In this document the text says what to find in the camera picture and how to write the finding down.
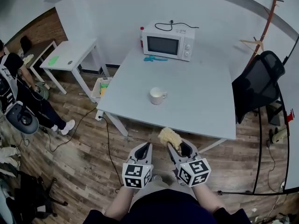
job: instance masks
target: white table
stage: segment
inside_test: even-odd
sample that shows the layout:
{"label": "white table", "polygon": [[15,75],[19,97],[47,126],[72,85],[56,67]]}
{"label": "white table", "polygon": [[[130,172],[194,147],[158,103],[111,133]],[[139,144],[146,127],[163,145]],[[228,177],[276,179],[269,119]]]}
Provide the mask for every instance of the white table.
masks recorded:
{"label": "white table", "polygon": [[[191,62],[145,62],[144,57],[137,43],[97,106],[124,136],[128,132],[118,116],[220,138],[200,152],[235,139],[235,105],[227,66],[199,48],[194,50]],[[155,86],[167,92],[160,105],[153,105],[148,97]]]}
{"label": "white table", "polygon": [[[97,50],[96,39],[84,39],[79,41],[66,41],[60,43],[57,48],[44,60],[41,64],[41,68],[47,73],[59,90],[66,94],[65,89],[60,85],[60,83],[55,79],[50,70],[67,70],[71,71],[88,95],[90,100],[95,103],[95,100],[91,97],[91,91],[84,82],[83,78],[80,76],[78,71],[78,66],[84,60],[84,58],[91,53],[95,61],[95,65],[100,69],[102,67],[105,76],[109,76],[109,72],[105,64],[100,63],[100,56]],[[59,58],[53,65],[49,65],[50,59],[58,56]]]}
{"label": "white table", "polygon": [[27,57],[29,55],[34,55],[34,57],[32,58],[31,61],[29,61],[26,64],[27,68],[30,68],[31,71],[33,72],[33,74],[35,74],[36,78],[45,84],[45,87],[49,90],[50,87],[45,83],[45,81],[43,80],[43,78],[37,73],[37,71],[34,69],[34,65],[38,60],[41,60],[43,62],[43,58],[42,55],[51,47],[53,46],[54,48],[57,47],[56,43],[54,40],[48,40],[48,41],[44,41],[38,44],[33,45],[29,51],[26,52],[26,54],[24,55],[24,57]]}

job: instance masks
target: microwave window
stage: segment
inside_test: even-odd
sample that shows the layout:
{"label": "microwave window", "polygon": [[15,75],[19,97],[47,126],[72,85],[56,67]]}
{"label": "microwave window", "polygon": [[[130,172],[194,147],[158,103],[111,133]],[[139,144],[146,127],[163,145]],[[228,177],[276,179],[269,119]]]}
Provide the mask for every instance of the microwave window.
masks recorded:
{"label": "microwave window", "polygon": [[178,55],[179,40],[156,36],[148,36],[147,38],[148,51]]}

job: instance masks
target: blue object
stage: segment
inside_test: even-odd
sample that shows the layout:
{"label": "blue object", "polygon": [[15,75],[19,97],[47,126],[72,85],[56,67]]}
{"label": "blue object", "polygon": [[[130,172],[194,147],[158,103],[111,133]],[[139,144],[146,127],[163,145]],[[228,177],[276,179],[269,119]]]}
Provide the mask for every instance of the blue object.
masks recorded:
{"label": "blue object", "polygon": [[156,57],[154,57],[154,56],[148,56],[148,57],[145,57],[144,58],[144,61],[145,62],[148,62],[148,61],[154,61],[154,60],[156,60],[156,61],[168,61],[168,59],[167,58],[165,58],[165,59],[162,59],[162,58],[156,58]]}

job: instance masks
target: microwave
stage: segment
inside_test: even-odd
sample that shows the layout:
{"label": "microwave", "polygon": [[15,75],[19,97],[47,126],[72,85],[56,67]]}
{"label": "microwave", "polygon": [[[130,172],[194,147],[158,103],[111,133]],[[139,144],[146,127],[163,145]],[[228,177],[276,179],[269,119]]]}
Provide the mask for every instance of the microwave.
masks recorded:
{"label": "microwave", "polygon": [[190,61],[195,40],[195,29],[185,25],[157,24],[152,21],[142,31],[143,52],[147,55],[163,56]]}

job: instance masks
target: black shirt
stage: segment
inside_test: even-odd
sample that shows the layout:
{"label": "black shirt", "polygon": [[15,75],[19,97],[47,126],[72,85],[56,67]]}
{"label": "black shirt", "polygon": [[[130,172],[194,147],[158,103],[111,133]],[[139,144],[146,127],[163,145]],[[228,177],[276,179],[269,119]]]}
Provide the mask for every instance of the black shirt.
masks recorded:
{"label": "black shirt", "polygon": [[224,208],[213,215],[191,195],[164,189],[137,200],[130,212],[118,222],[91,210],[84,224],[251,224],[243,209],[230,215]]}
{"label": "black shirt", "polygon": [[13,77],[17,77],[19,81],[17,81],[18,88],[23,85],[27,85],[21,77],[18,75],[18,69],[21,68],[21,66],[24,64],[23,60],[15,53],[8,54],[8,57],[4,63],[4,66],[9,70],[9,73]]}

